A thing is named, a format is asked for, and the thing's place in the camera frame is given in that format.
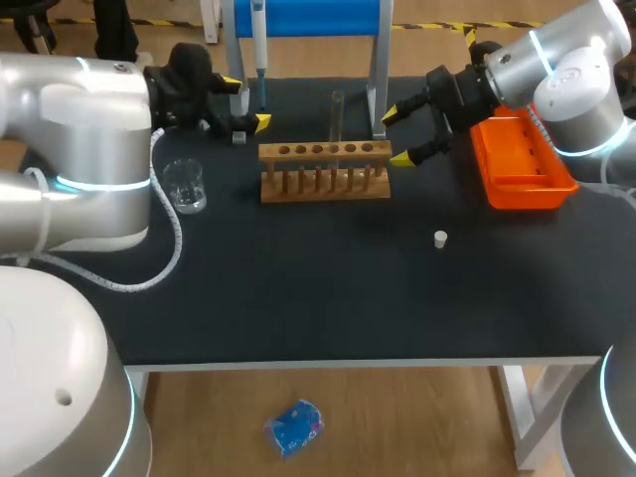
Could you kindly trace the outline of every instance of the test tube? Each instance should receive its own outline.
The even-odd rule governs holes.
[[[331,152],[338,152],[337,142],[342,141],[342,121],[345,110],[345,94],[336,89],[331,93],[331,119],[329,121],[329,145]]]

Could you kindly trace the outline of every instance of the black table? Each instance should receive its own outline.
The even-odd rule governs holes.
[[[390,103],[420,87],[419,79],[392,79]],[[326,139],[336,88],[348,98],[344,138],[370,137],[361,79],[287,79],[269,82],[273,120],[258,140]],[[423,142],[430,127],[427,111],[395,126],[394,151]],[[128,295],[43,269],[88,298],[124,364],[148,369],[589,362],[636,330],[634,211],[584,190],[552,213],[494,211],[467,138],[456,142],[449,156],[391,169],[390,200],[261,205],[255,140],[232,147],[200,133],[169,133],[156,148],[156,169],[195,158],[208,195],[203,212],[182,218],[185,249],[172,275]],[[437,230],[448,232],[444,250],[433,246]],[[72,260],[137,282],[163,268],[172,246],[155,202],[143,244]]]

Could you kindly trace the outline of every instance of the blue stand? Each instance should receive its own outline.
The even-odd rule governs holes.
[[[243,83],[231,99],[232,114],[243,115],[249,89],[239,38],[251,38],[250,0],[223,0],[222,9],[230,76]],[[265,0],[265,9],[268,37],[374,37],[367,95],[373,137],[384,139],[394,0]],[[245,143],[244,133],[233,140]]]

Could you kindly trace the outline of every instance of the test tube rack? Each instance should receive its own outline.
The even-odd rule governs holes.
[[[392,156],[390,141],[259,144],[258,160],[266,168],[260,178],[260,201],[388,199],[387,161]],[[360,162],[361,167],[338,168],[339,161]],[[294,163],[300,166],[291,169]]]

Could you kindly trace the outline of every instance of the orange plastic basket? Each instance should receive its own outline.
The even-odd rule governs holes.
[[[524,109],[497,108],[470,129],[470,137],[495,209],[557,209],[578,189]]]

